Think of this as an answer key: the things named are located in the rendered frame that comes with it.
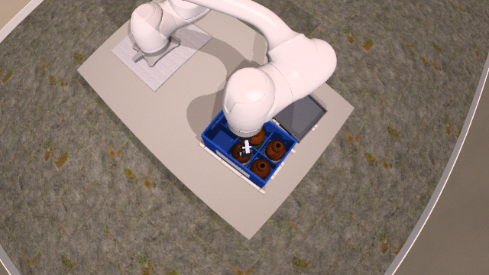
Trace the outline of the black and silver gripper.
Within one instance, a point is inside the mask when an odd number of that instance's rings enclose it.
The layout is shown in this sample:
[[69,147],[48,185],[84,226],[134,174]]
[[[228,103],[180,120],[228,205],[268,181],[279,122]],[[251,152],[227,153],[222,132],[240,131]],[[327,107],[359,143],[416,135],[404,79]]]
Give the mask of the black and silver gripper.
[[[241,157],[250,157],[252,153],[252,148],[250,146],[251,138],[253,137],[239,137],[238,135],[235,134],[236,137],[238,137],[239,142],[241,142],[241,148],[238,149],[238,152],[240,153]],[[243,153],[242,153],[243,151]],[[243,154],[243,156],[242,156]]]

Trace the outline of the blue plastic crate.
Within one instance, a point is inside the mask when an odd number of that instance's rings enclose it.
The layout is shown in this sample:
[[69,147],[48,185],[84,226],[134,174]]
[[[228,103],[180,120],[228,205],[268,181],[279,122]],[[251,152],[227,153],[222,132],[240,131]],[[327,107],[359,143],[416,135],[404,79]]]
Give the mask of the blue plastic crate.
[[[235,144],[240,142],[238,137],[236,137],[232,133],[232,131],[229,128],[227,128],[227,119],[225,118],[223,111],[220,112],[210,124],[206,132],[204,144],[214,154],[219,156],[227,164],[229,164],[231,167],[236,169],[239,173],[247,177],[251,182],[253,182],[255,185],[257,185],[262,189],[263,186],[266,185],[268,180],[273,176],[277,168],[282,164],[282,162],[287,157],[289,152],[293,149],[294,145],[297,143],[297,140],[295,140],[293,137],[288,135],[288,133],[286,133],[281,128],[276,126],[272,121],[264,123],[263,129],[265,131],[264,143],[259,149],[255,149],[250,145],[253,150],[253,153],[250,159],[251,163],[249,162],[248,163],[249,165],[247,164],[246,166],[243,166],[235,158],[232,157],[232,148],[234,147]],[[265,147],[272,140],[279,140],[283,142],[286,148],[286,153],[278,163],[274,163],[272,160],[264,156]],[[251,164],[256,159],[265,159],[266,161],[268,161],[271,166],[271,172],[276,167],[272,173],[270,172],[271,174],[268,177],[268,179],[265,179],[264,181],[250,171]]]

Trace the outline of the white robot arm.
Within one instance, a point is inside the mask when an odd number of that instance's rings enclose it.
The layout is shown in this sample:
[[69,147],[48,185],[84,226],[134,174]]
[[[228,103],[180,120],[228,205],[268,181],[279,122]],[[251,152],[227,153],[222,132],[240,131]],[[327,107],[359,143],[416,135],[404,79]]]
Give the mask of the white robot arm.
[[337,59],[331,45],[291,30],[252,0],[166,0],[138,6],[131,16],[137,42],[132,46],[137,51],[133,61],[145,59],[149,67],[155,66],[180,46],[171,35],[211,10],[252,24],[267,41],[267,64],[237,70],[223,89],[222,110],[229,129],[239,137],[256,135],[264,123],[318,89],[335,71]]

